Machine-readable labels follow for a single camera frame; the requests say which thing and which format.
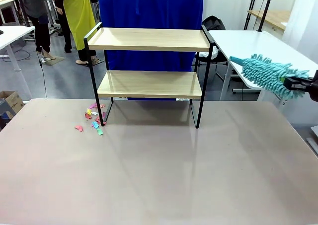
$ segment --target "bottom shelf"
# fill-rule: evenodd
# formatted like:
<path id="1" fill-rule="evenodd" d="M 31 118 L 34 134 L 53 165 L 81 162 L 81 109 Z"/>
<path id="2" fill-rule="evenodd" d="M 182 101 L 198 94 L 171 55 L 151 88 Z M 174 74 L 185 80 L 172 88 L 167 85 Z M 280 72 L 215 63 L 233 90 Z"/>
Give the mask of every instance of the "bottom shelf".
<path id="1" fill-rule="evenodd" d="M 191 98 L 202 95 L 194 72 L 107 71 L 98 95 L 101 97 Z"/>

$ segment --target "floor mat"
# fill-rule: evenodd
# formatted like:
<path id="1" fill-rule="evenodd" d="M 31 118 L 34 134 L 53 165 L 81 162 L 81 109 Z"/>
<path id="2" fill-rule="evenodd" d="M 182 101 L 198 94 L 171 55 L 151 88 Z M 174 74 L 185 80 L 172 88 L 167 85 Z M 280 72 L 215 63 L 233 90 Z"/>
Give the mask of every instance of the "floor mat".
<path id="1" fill-rule="evenodd" d="M 63 61 L 64 59 L 65 59 L 64 57 L 56 56 L 56 59 L 45 61 L 45 64 L 48 66 L 52 66 L 52 65 L 59 63 L 60 61 Z"/>

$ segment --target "red paper piece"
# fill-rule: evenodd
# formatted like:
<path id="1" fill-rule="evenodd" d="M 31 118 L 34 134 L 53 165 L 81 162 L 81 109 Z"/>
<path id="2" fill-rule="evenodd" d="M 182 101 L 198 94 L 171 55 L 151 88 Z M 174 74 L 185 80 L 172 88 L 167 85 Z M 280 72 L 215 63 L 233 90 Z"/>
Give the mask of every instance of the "red paper piece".
<path id="1" fill-rule="evenodd" d="M 89 109 L 92 109 L 92 108 L 94 108 L 94 107 L 97 107 L 97 103 L 96 103 L 96 102 L 93 103 L 92 105 L 90 105 L 90 106 L 89 106 Z"/>
<path id="2" fill-rule="evenodd" d="M 80 132 L 82 132 L 82 131 L 83 131 L 83 127 L 82 127 L 82 126 L 80 126 L 80 125 L 75 126 L 75 128 L 76 128 L 76 129 L 78 129 Z"/>
<path id="3" fill-rule="evenodd" d="M 91 116 L 90 116 L 88 113 L 85 113 L 85 117 L 86 117 L 87 119 L 91 119 Z"/>

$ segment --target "green paper piece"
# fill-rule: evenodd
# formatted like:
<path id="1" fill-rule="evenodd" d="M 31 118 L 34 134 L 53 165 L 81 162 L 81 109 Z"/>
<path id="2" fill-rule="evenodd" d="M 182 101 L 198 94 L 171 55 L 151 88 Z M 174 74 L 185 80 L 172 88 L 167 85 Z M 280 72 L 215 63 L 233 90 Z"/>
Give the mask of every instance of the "green paper piece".
<path id="1" fill-rule="evenodd" d="M 102 131 L 100 128 L 97 128 L 97 131 L 98 131 L 98 134 L 99 134 L 100 136 L 104 134 L 103 131 Z"/>

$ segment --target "black pole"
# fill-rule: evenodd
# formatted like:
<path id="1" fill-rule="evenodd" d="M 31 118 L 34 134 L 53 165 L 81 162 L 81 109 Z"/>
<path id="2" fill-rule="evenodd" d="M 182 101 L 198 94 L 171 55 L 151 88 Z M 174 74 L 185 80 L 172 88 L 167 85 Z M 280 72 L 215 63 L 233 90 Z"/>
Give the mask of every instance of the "black pole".
<path id="1" fill-rule="evenodd" d="M 248 9 L 248 10 L 253 10 L 253 9 L 254 9 L 255 1 L 256 1 L 256 0 L 251 0 L 251 1 L 250 1 L 250 5 L 249 5 L 249 9 Z M 248 24 L 249 24 L 249 20 L 250 20 L 250 13 L 247 14 L 246 21 L 245 21 L 245 26 L 244 26 L 244 30 L 247 30 Z"/>
<path id="2" fill-rule="evenodd" d="M 26 14 L 26 12 L 25 12 L 25 8 L 24 8 L 24 4 L 23 4 L 23 1 L 22 1 L 22 0 L 19 0 L 19 5 L 20 5 L 20 8 L 21 8 L 21 10 L 22 10 L 22 14 L 23 14 L 23 18 L 24 18 L 24 21 L 25 21 L 25 25 L 26 25 L 27 27 L 30 27 L 30 23 L 29 23 L 29 20 L 28 20 L 28 16 L 27 16 L 27 14 Z"/>
<path id="3" fill-rule="evenodd" d="M 268 9 L 269 9 L 270 1 L 271 1 L 271 0 L 267 0 L 267 4 L 266 4 L 265 10 L 264 10 L 264 14 L 263 14 L 262 20 L 261 20 L 260 25 L 259 25 L 258 32 L 262 32 L 262 28 L 263 28 L 263 25 L 264 25 L 264 21 L 265 21 L 265 18 L 266 18 Z"/>

